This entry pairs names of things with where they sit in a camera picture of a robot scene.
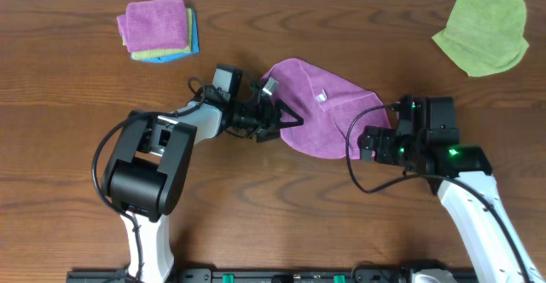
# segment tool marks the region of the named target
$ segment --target light green towel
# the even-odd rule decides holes
[[[173,55],[178,53],[189,53],[191,52],[191,39],[192,39],[192,20],[193,13],[192,9],[186,9],[188,12],[188,45],[183,49],[147,49],[144,51],[133,52],[131,58],[135,61],[141,61],[148,58],[161,57],[166,55]]]
[[[529,47],[525,23],[523,0],[457,0],[433,40],[468,76],[481,77],[520,62]]]

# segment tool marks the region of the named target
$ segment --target purple cloth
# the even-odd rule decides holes
[[[131,53],[183,49],[188,45],[188,18],[183,0],[129,3],[118,23],[119,33]]]
[[[285,101],[304,119],[304,125],[282,129],[281,138],[295,150],[321,159],[344,158],[352,120],[367,108],[383,105],[374,92],[295,58],[274,65],[262,80],[269,77],[279,82],[273,100]],[[317,97],[323,90],[326,100],[320,102]],[[291,120],[283,114],[282,121]],[[383,109],[364,115],[351,132],[351,159],[360,158],[357,139],[366,125],[391,128]]]

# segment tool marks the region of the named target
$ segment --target folded cloth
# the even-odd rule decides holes
[[[193,18],[193,10],[192,9],[187,9],[187,16],[188,16],[188,19],[187,19],[187,38],[188,39],[191,39],[192,38],[192,18]],[[155,57],[161,57],[161,56],[166,56],[166,55],[173,55],[173,54],[179,54],[179,53],[190,53],[191,52],[191,40],[188,41],[188,44],[186,45],[186,47],[182,48],[182,49],[147,49],[147,50],[143,50],[143,51],[137,51],[137,52],[133,52],[131,53],[131,58],[134,59],[135,61],[141,61],[141,60],[145,60],[145,59],[148,59],[148,58],[155,58]]]
[[[189,41],[185,9],[183,0],[129,3],[123,31],[129,52],[185,48]]]
[[[352,120],[367,108],[383,105],[374,92],[295,58],[274,65],[262,80],[269,77],[279,82],[273,101],[283,100],[304,119],[304,125],[282,129],[281,138],[295,150],[321,159],[344,158]],[[283,114],[282,121],[292,117]],[[385,110],[364,115],[351,133],[351,159],[360,157],[357,139],[366,125],[391,127]]]
[[[481,77],[520,62],[529,47],[525,23],[523,0],[457,0],[433,40],[468,76]]]
[[[148,58],[140,61],[151,62],[151,63],[166,63],[169,61],[174,61],[183,57],[187,57],[193,54],[199,53],[199,34],[197,32],[197,18],[195,17],[195,11],[192,10],[192,28],[191,28],[191,52],[189,53],[178,53],[173,55],[165,55],[160,57]]]

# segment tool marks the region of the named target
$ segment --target brown table surface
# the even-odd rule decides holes
[[[485,78],[467,77],[431,40],[455,0],[186,0],[202,51],[165,65],[131,61],[121,45],[116,16],[133,1],[143,0],[0,0],[1,282],[58,282],[71,269],[127,264],[123,223],[90,179],[97,143],[132,109],[184,106],[186,79],[211,82],[218,62],[260,75],[290,57],[385,103],[454,96],[462,142],[485,150],[512,223],[546,271],[546,0],[525,0],[523,61]],[[365,187],[401,173],[355,169]],[[229,136],[194,149],[171,246],[178,265],[220,269],[471,265],[426,182],[366,196],[344,160]]]

